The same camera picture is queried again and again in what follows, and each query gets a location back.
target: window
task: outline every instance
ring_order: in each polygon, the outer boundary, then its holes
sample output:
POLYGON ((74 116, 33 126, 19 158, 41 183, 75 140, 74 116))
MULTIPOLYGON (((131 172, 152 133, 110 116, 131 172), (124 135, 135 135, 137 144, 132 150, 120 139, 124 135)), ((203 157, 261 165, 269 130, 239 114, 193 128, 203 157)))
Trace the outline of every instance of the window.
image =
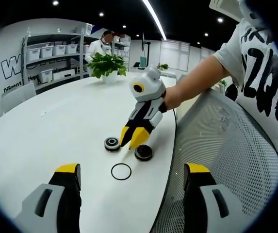
POLYGON ((172 69, 187 71, 190 44, 166 40, 162 41, 160 50, 160 63, 168 64, 172 69))

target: white t-shirt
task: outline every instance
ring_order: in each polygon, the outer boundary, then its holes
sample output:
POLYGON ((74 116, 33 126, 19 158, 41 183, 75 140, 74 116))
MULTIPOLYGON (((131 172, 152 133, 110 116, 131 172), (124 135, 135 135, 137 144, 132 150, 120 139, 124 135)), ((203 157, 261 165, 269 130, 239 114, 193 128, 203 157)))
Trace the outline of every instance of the white t-shirt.
POLYGON ((259 123, 278 153, 278 49, 270 32, 243 18, 214 56, 240 87, 236 102, 259 123))

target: small plant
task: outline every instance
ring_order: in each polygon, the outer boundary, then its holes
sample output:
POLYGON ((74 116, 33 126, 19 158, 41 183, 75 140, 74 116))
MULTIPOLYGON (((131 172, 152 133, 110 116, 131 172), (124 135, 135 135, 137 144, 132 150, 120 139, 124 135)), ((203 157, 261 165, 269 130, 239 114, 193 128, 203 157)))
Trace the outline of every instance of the small plant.
POLYGON ((98 79, 102 76, 109 76, 113 71, 118 75, 126 75, 126 67, 122 57, 116 55, 101 55, 96 53, 94 59, 88 64, 93 69, 92 76, 98 79))
POLYGON ((160 69, 160 70, 166 70, 169 68, 169 65, 168 64, 161 64, 160 63, 158 64, 157 66, 157 69, 160 69))
POLYGON ((220 83, 220 84, 223 84, 223 85, 224 85, 224 87, 226 87, 226 86, 227 86, 227 82, 226 82, 225 80, 221 80, 221 81, 219 81, 219 83, 220 83))

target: white pot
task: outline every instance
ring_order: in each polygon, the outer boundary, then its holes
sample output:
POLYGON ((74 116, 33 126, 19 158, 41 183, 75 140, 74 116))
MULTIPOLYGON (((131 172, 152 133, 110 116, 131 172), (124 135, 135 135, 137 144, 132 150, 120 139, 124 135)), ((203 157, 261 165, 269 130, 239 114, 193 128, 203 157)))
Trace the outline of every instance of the white pot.
POLYGON ((115 83, 117 81, 118 75, 117 70, 113 71, 109 76, 102 75, 102 80, 106 84, 115 83))

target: rubber o-ring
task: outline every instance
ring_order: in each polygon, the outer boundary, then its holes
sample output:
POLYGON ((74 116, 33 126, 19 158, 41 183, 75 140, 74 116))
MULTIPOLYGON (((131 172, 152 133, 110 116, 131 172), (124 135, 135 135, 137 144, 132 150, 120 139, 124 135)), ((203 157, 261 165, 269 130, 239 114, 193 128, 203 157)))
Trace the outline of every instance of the rubber o-ring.
POLYGON ((118 180, 118 181, 125 181, 126 179, 128 179, 128 178, 131 176, 131 174, 132 174, 131 167, 129 167, 127 164, 124 164, 124 163, 115 164, 115 165, 112 167, 112 169, 111 169, 111 175, 113 176, 114 179, 116 179, 116 180, 118 180), (123 178, 123 179, 119 179, 119 178, 115 177, 115 176, 113 175, 113 169, 114 169, 114 167, 116 167, 117 165, 125 165, 125 166, 127 166, 127 167, 129 168, 129 170, 130 170, 129 176, 126 177, 126 178, 123 178))

